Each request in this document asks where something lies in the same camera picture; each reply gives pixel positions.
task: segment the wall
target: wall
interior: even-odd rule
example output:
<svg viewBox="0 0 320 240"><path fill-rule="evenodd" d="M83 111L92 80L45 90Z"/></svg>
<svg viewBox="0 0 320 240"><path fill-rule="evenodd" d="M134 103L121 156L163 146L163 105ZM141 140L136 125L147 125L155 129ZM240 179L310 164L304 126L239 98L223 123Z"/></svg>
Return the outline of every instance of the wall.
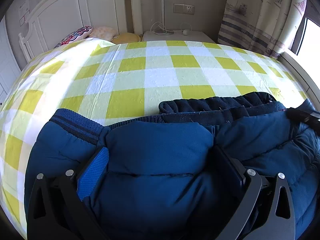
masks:
<svg viewBox="0 0 320 240"><path fill-rule="evenodd" d="M20 26L18 7L25 0L14 0L6 13L6 26L12 51L21 69L27 62L19 45L18 34L28 33L28 24ZM41 0L29 0L30 11ZM179 29L182 22L191 23L193 30L203 31L213 40L217 40L223 12L227 0L165 0L165 20L168 29ZM173 4L183 3L195 5L194 15L173 13ZM144 31L150 30L152 24L161 21L161 0L141 0L142 22Z"/></svg>

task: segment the cushion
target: cushion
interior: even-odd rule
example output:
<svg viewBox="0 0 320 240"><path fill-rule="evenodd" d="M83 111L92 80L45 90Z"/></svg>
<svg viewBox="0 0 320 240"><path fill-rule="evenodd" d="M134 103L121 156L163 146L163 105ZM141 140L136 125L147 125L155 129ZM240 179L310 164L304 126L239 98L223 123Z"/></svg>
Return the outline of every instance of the cushion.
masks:
<svg viewBox="0 0 320 240"><path fill-rule="evenodd" d="M62 45L66 45L73 41L83 40L86 37L88 37L91 32L92 32L91 26L81 27L80 29L77 29L75 32L70 33L67 37L65 37L62 41L60 41L54 48L60 47Z"/></svg>
<svg viewBox="0 0 320 240"><path fill-rule="evenodd" d="M97 38L105 41L112 41L113 37L116 35L117 35L116 31L110 27L98 27L98 28L94 28L94 30L90 34L90 38Z"/></svg>
<svg viewBox="0 0 320 240"><path fill-rule="evenodd" d="M115 37L112 41L112 43L118 45L118 44L125 44L125 43L133 43L133 42L139 42L140 36L134 33L122 33Z"/></svg>

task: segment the yellow pillow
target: yellow pillow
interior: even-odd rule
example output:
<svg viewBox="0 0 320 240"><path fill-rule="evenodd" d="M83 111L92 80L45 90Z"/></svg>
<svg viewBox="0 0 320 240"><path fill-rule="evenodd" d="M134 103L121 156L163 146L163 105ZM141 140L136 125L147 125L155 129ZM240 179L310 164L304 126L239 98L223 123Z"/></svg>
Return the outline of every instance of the yellow pillow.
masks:
<svg viewBox="0 0 320 240"><path fill-rule="evenodd" d="M134 33L122 33L120 35L117 35L117 38L113 38L112 43L114 44L125 44L125 43L133 43L133 42L139 42L140 37L137 34Z"/></svg>

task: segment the white bedside table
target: white bedside table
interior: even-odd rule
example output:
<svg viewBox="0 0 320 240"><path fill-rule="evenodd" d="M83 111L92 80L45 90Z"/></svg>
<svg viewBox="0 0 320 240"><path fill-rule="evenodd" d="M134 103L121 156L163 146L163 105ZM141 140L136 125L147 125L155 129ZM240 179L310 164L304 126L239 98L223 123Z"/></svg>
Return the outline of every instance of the white bedside table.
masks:
<svg viewBox="0 0 320 240"><path fill-rule="evenodd" d="M203 32L190 31L188 36L182 32L175 32L172 35L156 35L153 32L147 31L144 33L142 41L199 41L215 43Z"/></svg>

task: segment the white door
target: white door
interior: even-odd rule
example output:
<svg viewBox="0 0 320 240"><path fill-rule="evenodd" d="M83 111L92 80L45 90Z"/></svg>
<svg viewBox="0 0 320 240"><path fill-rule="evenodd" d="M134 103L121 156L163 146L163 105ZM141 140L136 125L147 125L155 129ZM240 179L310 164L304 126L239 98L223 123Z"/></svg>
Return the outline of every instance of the white door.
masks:
<svg viewBox="0 0 320 240"><path fill-rule="evenodd" d="M3 17L0 22L0 103L3 103L20 72L21 70L11 50L5 27L5 18Z"/></svg>

